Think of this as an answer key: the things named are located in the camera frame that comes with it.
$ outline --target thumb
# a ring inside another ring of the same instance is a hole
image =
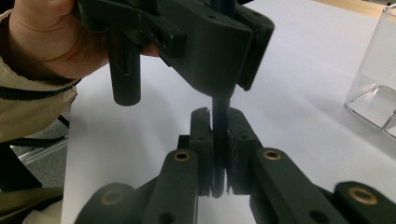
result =
[[[49,27],[70,14],[76,0],[15,0],[13,13],[33,27]]]

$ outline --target black plastic part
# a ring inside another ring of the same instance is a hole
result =
[[[125,184],[109,184],[97,190],[79,213],[76,224],[137,224],[133,210],[134,189]]]
[[[211,0],[210,6],[217,12],[233,18],[236,0]]]
[[[198,158],[187,149],[170,152],[163,163],[141,224],[196,223]]]
[[[140,49],[117,27],[107,33],[107,44],[114,101],[135,105],[141,99]]]
[[[90,13],[86,11],[88,7],[85,7],[84,0],[78,0],[78,3],[75,4],[73,8],[73,14],[81,20],[82,24],[85,28],[87,28],[91,32],[102,33],[106,32],[109,29],[109,25],[107,22],[95,19],[90,16]]]
[[[276,211],[256,180],[251,188],[249,205],[256,224],[278,224],[279,218]]]
[[[282,151],[257,150],[254,171],[279,223],[348,223]]]
[[[254,32],[241,77],[237,82],[245,91],[249,91],[254,77],[259,70],[262,57],[270,42],[272,33],[275,30],[275,25],[267,17],[249,8],[241,6],[237,6],[236,8],[235,19],[244,23]]]
[[[234,108],[230,111],[230,130],[233,137],[234,151],[227,166],[229,187],[233,194],[250,194],[255,175],[251,163],[256,151],[262,147],[244,114]]]
[[[213,141],[210,114],[206,107],[191,113],[189,142],[188,149],[194,151],[199,158],[199,196],[209,196],[212,186]]]
[[[157,11],[157,0],[125,0],[133,7],[154,13]]]
[[[230,98],[241,76],[253,32],[245,24],[197,1],[161,1],[158,9],[188,37],[183,57],[170,58],[160,50],[162,58],[201,93]]]
[[[350,223],[396,223],[396,204],[367,185],[352,181],[340,183],[332,200]]]
[[[179,135],[177,141],[177,148],[190,148],[190,136]]]
[[[136,44],[154,43],[167,57],[183,56],[186,36],[165,17],[158,15],[158,12],[133,7],[125,1],[112,0],[79,0],[79,6],[84,12],[82,16],[90,18],[82,20],[88,29],[91,27],[90,22],[108,23],[120,27],[130,41]]]

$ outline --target finger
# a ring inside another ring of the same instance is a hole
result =
[[[68,15],[75,0],[16,0],[14,17],[26,26],[49,27]]]
[[[151,57],[159,57],[159,53],[155,45],[144,46],[140,49],[140,53],[142,55],[151,56]]]

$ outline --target beige sleeve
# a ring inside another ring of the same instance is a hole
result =
[[[0,25],[7,26],[11,13],[0,15]],[[32,81],[18,76],[0,57],[0,86],[26,91],[56,91],[72,85],[51,85],[47,82]],[[73,102],[76,88],[53,97],[34,101],[9,101],[0,99],[0,143],[39,132],[56,120]]]

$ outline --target metal rod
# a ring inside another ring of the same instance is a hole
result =
[[[217,12],[234,17],[236,0],[211,0],[210,6]],[[212,99],[214,172],[212,196],[219,198],[224,191],[225,168],[231,149],[228,139],[230,126],[230,99]]]
[[[27,165],[31,162],[37,161],[45,156],[48,156],[49,154],[51,154],[63,147],[67,147],[68,140],[69,140],[68,136],[65,136],[64,140],[62,140],[50,147],[41,147],[41,148],[35,149],[33,151],[27,152],[27,153],[19,156],[18,158],[24,165]]]

